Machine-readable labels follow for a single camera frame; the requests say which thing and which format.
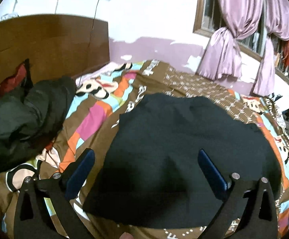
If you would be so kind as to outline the red cloth by headboard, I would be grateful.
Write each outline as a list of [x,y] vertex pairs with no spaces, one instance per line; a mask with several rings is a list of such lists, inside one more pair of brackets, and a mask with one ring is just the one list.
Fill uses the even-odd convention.
[[26,91],[33,87],[29,59],[26,59],[19,64],[16,67],[14,74],[5,78],[0,83],[0,98],[18,86],[22,87]]

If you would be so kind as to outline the dark green jacket pile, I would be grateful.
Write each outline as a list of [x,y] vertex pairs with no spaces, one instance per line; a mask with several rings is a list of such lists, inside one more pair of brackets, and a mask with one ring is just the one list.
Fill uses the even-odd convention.
[[70,77],[18,86],[0,99],[0,163],[7,169],[36,157],[62,128],[76,93]]

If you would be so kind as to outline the brown wooden headboard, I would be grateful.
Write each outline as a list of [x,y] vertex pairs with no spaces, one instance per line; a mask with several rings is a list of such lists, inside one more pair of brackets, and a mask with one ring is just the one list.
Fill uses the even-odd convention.
[[29,60],[33,83],[99,70],[110,61],[108,23],[73,15],[0,22],[0,83]]

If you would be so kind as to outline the left pink curtain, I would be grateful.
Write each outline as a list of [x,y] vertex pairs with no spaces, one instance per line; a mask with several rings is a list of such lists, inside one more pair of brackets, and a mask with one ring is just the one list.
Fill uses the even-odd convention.
[[242,57],[238,45],[258,28],[264,0],[218,0],[225,26],[216,30],[205,49],[197,73],[216,80],[223,75],[241,77]]

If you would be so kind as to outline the colourful cartoon bed quilt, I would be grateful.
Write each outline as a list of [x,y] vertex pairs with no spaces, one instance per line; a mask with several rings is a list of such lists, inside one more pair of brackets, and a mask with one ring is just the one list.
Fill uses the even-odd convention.
[[95,75],[87,75],[74,97],[63,129],[51,149],[11,171],[0,174],[0,224],[13,238],[19,190],[25,177],[46,179],[76,160],[91,147],[96,154],[91,172],[72,206],[96,238],[117,238],[124,232],[135,238],[197,238],[203,227],[150,229],[116,224],[84,213],[82,204],[102,167],[106,151],[118,130],[119,116],[131,111],[147,94],[162,92],[175,97],[203,96],[223,108],[235,120],[256,124],[272,146],[282,170],[276,201],[278,236],[289,232],[289,138],[282,131],[275,104],[265,97],[237,93],[203,77],[182,73],[167,63],[149,60],[118,65],[110,63]]

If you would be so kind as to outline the wooden framed window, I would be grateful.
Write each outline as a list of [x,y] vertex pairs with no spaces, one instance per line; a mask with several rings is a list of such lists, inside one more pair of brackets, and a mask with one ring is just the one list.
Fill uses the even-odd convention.
[[224,27],[211,36],[197,73],[216,80],[223,75],[241,77],[241,52],[237,42],[255,33],[262,12],[267,35],[289,40],[288,0],[218,0]]

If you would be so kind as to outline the red hanging garment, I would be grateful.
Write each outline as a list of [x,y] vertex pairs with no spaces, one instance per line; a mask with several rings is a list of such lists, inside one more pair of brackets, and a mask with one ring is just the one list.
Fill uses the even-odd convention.
[[286,71],[289,68],[289,40],[282,42],[282,51],[283,51],[283,70]]

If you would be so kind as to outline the black winter jacket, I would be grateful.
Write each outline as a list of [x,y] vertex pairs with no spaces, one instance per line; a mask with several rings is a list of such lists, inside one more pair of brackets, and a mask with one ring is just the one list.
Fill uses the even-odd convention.
[[147,94],[117,128],[84,201],[88,214],[154,229],[208,225],[223,187],[203,173],[200,151],[225,180],[232,173],[245,181],[266,177],[279,197],[281,167],[263,132],[205,97]]

